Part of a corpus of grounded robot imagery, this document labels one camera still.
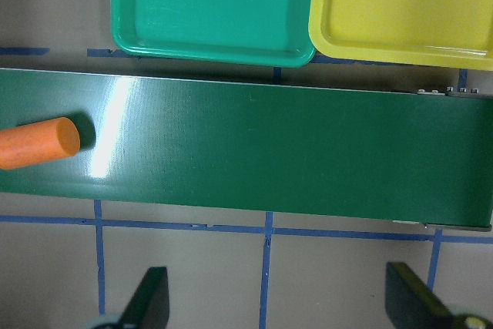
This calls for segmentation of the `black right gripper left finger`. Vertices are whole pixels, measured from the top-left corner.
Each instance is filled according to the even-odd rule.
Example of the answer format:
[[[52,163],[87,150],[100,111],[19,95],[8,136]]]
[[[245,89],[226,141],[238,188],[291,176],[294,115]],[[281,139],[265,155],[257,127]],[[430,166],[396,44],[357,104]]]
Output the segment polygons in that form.
[[[166,267],[150,267],[119,318],[119,328],[166,328],[169,323]]]

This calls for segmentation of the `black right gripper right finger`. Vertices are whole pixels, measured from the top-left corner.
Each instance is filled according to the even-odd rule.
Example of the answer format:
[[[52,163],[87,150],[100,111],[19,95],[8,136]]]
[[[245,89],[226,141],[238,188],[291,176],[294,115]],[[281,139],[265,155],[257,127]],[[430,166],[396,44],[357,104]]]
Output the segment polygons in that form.
[[[462,317],[453,315],[402,262],[386,264],[385,311],[394,328],[462,328]]]

